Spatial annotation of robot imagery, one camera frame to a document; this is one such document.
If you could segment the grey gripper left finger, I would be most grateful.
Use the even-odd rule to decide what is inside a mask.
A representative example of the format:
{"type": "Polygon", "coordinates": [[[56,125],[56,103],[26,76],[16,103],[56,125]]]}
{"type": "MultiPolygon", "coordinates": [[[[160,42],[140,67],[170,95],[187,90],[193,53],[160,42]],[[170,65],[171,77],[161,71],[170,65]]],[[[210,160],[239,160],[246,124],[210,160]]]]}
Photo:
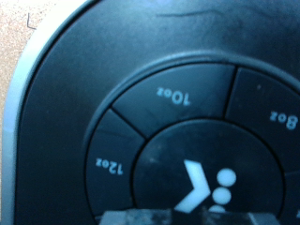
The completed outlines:
{"type": "Polygon", "coordinates": [[[98,225],[171,225],[172,222],[169,209],[128,209],[106,211],[98,225]]]}

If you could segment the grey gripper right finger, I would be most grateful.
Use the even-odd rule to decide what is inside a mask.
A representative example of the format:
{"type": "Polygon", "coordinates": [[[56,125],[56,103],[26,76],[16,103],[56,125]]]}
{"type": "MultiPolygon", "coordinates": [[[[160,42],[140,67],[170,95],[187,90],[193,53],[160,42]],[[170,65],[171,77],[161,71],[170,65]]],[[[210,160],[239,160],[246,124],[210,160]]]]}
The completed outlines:
{"type": "Polygon", "coordinates": [[[202,225],[280,225],[270,213],[236,213],[202,211],[202,225]]]}

